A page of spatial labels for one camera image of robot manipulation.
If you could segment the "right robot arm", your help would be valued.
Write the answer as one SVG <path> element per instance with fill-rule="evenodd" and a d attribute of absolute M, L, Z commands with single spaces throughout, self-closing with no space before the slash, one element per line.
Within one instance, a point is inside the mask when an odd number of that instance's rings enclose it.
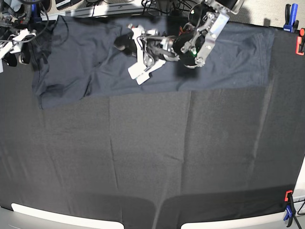
<path fill-rule="evenodd" d="M 23 41 L 30 34 L 27 25 L 30 22 L 31 6 L 19 0 L 0 2 L 0 62 L 8 66 L 17 66 L 15 49 L 20 52 Z"/>

